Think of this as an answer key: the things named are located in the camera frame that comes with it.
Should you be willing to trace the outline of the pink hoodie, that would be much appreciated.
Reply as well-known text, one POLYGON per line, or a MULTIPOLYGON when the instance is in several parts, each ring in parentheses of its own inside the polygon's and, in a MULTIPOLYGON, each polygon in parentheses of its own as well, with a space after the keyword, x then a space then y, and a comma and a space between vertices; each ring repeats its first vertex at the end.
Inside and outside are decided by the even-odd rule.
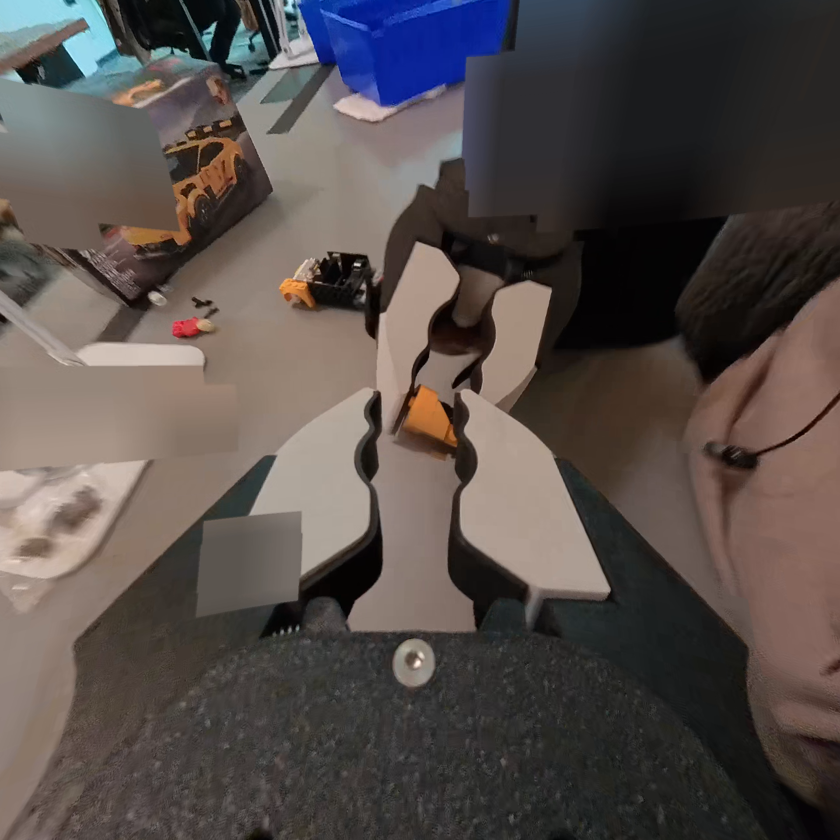
POLYGON ((686 430, 722 587, 749 613, 748 696, 775 772, 838 813, 839 288, 702 393, 686 430))

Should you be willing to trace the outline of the wooden desk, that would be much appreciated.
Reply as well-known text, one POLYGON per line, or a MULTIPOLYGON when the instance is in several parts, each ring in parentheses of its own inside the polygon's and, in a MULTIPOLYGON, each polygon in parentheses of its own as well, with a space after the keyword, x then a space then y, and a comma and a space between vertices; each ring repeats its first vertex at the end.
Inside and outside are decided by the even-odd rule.
POLYGON ((61 20, 1 32, 1 74, 38 63, 42 56, 61 47, 68 39, 89 30, 84 18, 61 20))

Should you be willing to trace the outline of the partly built lego car chassis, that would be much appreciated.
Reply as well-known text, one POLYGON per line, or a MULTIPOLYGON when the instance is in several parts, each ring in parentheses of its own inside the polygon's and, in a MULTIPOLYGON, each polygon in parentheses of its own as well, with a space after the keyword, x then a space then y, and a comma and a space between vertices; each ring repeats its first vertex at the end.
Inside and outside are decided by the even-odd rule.
POLYGON ((324 257, 309 257, 279 293, 290 305, 309 310, 336 308, 361 311, 376 301, 378 281, 367 255, 329 251, 324 257))

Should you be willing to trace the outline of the clear bag of black parts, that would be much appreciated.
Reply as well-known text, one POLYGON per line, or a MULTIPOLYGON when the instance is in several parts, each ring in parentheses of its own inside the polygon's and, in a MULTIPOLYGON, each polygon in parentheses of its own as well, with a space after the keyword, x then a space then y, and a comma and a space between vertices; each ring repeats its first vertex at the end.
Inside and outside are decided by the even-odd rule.
POLYGON ((145 461, 1 474, 1 591, 33 610, 99 551, 146 470, 145 461))

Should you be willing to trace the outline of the white paper sheet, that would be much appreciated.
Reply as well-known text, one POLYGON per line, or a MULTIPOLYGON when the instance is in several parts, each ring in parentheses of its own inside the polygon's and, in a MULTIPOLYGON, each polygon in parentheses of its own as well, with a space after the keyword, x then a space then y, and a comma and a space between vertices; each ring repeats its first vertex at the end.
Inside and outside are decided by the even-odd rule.
POLYGON ((447 85, 435 87, 414 98, 402 101, 396 105, 383 106, 363 94, 356 92, 346 96, 333 104, 336 112, 353 120, 364 123, 382 123, 399 112, 411 108, 421 102, 435 100, 442 96, 448 89, 447 85))

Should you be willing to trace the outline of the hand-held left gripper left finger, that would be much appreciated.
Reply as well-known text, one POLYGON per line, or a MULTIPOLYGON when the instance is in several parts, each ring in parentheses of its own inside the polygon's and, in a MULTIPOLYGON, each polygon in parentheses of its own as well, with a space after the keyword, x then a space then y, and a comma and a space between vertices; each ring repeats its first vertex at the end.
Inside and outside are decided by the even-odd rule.
POLYGON ((382 396, 364 387, 311 420, 276 452, 252 516, 300 514, 303 592, 331 575, 366 592, 382 572, 379 468, 382 396))

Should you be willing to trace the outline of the person's right hand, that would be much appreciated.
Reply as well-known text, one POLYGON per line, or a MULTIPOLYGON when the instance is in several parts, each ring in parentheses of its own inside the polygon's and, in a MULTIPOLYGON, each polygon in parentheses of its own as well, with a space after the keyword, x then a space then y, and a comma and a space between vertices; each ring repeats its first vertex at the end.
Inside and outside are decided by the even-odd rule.
POLYGON ((487 346, 482 322, 459 326, 449 314, 441 313, 432 325, 430 350, 444 355, 480 354, 487 346))

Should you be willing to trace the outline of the blue plastic bin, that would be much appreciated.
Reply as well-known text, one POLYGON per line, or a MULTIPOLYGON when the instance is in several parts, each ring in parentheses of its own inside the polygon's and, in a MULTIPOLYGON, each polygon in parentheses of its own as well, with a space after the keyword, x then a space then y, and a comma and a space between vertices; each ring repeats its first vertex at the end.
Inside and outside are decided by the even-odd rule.
POLYGON ((508 28, 507 1, 322 3, 344 85, 390 107, 466 77, 472 56, 491 56, 508 28))
POLYGON ((323 65, 335 64, 328 27, 324 13, 334 12, 344 1, 297 1, 303 23, 315 49, 318 61, 323 65))

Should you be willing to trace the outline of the orange and black lego assembly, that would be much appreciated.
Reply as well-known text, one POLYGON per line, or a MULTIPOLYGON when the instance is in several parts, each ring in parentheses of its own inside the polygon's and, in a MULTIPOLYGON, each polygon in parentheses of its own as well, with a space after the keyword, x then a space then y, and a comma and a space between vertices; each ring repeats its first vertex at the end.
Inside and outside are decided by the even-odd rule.
POLYGON ((397 439, 406 438, 409 444, 439 458, 454 456, 458 446, 454 409, 423 384, 415 385, 405 396, 391 434, 397 439))

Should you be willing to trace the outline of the book stand with white base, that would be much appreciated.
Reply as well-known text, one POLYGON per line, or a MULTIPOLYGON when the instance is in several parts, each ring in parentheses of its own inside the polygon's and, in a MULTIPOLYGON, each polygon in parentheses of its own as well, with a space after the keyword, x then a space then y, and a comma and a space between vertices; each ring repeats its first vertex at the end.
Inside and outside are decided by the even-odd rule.
POLYGON ((72 351, 32 320, 25 310, 5 293, 2 293, 2 314, 21 332, 40 345, 50 358, 66 365, 91 364, 122 367, 191 365, 203 368, 206 363, 203 352, 193 346, 98 342, 89 344, 79 351, 72 351))

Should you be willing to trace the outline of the black fleece jacket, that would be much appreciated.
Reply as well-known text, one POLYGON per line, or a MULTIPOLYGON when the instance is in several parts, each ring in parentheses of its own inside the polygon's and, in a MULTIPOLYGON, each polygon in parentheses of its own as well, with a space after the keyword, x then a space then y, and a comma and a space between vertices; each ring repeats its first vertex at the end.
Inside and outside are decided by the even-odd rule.
POLYGON ((713 382, 839 277, 839 202, 730 216, 675 307, 686 353, 713 382))

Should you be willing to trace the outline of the cardboard box with yellow car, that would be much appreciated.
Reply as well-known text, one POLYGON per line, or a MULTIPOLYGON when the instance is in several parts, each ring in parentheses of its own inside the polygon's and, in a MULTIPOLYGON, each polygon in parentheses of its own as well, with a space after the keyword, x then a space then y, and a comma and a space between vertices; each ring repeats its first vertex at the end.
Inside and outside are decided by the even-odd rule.
POLYGON ((97 74, 69 90, 145 111, 161 142, 178 226, 172 232, 100 226, 90 250, 38 250, 79 269, 103 295, 133 305, 163 291, 175 273, 254 211, 272 184, 219 66, 188 56, 97 74))

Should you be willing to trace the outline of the black office chair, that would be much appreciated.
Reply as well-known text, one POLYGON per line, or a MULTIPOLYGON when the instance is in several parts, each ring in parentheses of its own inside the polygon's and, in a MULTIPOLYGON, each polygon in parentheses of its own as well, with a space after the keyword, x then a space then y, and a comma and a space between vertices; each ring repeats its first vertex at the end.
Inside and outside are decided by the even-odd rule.
POLYGON ((228 61, 238 25, 242 20, 242 10, 236 1, 195 1, 192 2, 194 22, 201 30, 214 26, 209 59, 217 64, 230 79, 246 80, 246 71, 242 66, 228 61))

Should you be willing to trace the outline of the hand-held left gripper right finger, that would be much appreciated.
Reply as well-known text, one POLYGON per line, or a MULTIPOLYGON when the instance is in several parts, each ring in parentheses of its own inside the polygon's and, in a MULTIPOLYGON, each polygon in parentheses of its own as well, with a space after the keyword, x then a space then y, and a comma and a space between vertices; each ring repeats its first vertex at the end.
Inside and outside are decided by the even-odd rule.
POLYGON ((448 574, 480 622, 494 602, 534 625, 546 601, 605 602, 612 588, 552 451, 472 391, 455 399, 458 487, 448 574))

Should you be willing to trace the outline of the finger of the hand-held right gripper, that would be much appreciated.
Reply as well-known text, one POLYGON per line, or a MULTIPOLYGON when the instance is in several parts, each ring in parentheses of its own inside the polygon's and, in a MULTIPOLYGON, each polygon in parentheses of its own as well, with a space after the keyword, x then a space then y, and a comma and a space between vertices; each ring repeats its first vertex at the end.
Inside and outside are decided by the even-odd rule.
POLYGON ((552 291, 533 280, 462 280, 452 318, 466 329, 480 326, 482 354, 453 380, 509 413, 536 374, 552 291))
POLYGON ((427 356, 436 316, 458 288, 459 273, 449 257, 439 248, 415 243, 377 330, 375 388, 388 434, 396 434, 427 356))

